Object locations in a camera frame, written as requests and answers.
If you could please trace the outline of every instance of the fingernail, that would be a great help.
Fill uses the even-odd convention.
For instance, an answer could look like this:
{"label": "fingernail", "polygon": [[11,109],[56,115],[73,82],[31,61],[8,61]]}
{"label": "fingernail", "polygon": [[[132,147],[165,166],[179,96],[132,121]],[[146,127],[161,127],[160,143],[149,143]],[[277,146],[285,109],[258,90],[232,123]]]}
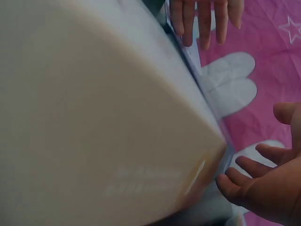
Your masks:
{"label": "fingernail", "polygon": [[239,20],[238,24],[237,24],[237,28],[240,29],[241,28],[241,24],[242,24],[242,21]]}
{"label": "fingernail", "polygon": [[258,144],[258,145],[256,145],[255,149],[257,150],[258,147],[260,147],[260,148],[269,148],[270,145],[267,145],[267,144]]}

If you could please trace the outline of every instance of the palm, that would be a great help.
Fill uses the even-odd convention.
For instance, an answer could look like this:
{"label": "palm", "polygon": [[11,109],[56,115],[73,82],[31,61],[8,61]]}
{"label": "palm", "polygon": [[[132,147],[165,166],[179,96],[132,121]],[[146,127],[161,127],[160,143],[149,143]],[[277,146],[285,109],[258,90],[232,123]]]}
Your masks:
{"label": "palm", "polygon": [[299,225],[301,210],[301,105],[275,106],[276,118],[291,125],[292,149],[258,145],[256,149],[277,167],[271,168],[246,157],[236,162],[252,178],[230,168],[217,178],[217,185],[232,203],[278,223]]}

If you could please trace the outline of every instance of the white heart pattern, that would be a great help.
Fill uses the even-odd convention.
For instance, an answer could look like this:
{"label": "white heart pattern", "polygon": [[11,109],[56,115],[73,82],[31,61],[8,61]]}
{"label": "white heart pattern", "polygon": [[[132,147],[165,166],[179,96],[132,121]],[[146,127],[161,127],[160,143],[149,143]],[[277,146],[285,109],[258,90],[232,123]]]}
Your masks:
{"label": "white heart pattern", "polygon": [[256,97],[256,84],[248,78],[254,68],[255,59],[246,52],[228,54],[202,68],[198,81],[218,118],[243,109]]}

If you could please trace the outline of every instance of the white star pattern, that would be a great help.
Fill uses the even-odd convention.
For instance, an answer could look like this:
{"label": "white star pattern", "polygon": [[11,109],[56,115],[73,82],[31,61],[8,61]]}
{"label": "white star pattern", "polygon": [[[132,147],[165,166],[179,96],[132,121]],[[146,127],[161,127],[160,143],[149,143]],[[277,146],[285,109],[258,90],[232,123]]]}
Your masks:
{"label": "white star pattern", "polygon": [[[290,43],[292,45],[296,39],[301,40],[301,24],[294,23],[289,16],[287,16],[287,21],[288,21],[287,24],[280,25],[278,28],[288,33],[289,38],[290,38]],[[295,32],[293,34],[293,37],[292,37],[292,30],[289,29],[292,26],[298,30],[298,32]]]}

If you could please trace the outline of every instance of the star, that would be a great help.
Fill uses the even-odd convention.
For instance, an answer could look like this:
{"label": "star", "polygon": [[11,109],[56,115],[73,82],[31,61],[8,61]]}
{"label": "star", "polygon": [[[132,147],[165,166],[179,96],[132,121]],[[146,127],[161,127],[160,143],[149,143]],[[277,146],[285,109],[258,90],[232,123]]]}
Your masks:
{"label": "star", "polygon": [[294,23],[289,16],[287,16],[287,21],[287,24],[280,25],[278,28],[288,33],[292,45],[297,38],[301,40],[301,24]]}

